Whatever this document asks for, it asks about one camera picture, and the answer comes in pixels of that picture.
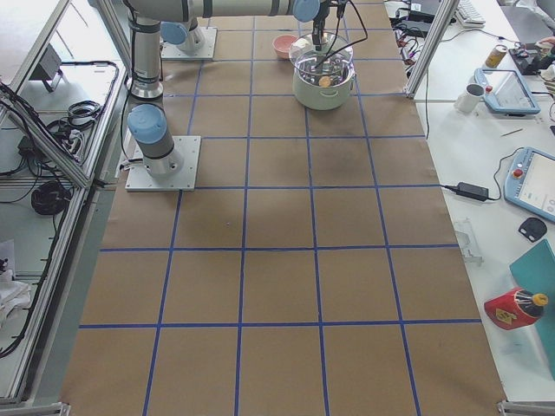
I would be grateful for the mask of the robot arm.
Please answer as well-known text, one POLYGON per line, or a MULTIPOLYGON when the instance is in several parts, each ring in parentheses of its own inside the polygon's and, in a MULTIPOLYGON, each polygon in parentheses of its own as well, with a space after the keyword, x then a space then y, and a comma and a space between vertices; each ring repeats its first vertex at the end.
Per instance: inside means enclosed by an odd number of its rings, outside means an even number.
POLYGON ((199 52, 206 43, 206 37, 198 26, 189 29, 184 23, 162 22, 160 35, 165 43, 188 55, 199 52))
POLYGON ((321 45, 330 1, 126 1, 131 33, 130 94, 138 100, 127 126, 142 152, 144 167, 155 178, 183 166, 161 104, 160 30, 163 23, 191 28, 199 17, 294 16, 313 23, 313 40, 321 45))

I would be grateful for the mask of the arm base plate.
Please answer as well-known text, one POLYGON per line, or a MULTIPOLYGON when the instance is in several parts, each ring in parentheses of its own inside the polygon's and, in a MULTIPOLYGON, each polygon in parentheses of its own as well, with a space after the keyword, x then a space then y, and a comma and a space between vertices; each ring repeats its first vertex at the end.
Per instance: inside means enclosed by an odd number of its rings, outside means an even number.
POLYGON ((211 61, 217 34, 215 27, 197 27, 187 34, 183 43, 173 44, 163 40, 161 57, 165 61, 211 61))
POLYGON ((193 191, 196 184, 200 136, 173 136, 173 151, 163 159, 145 158, 139 146, 129 165, 125 188, 129 192, 193 191))

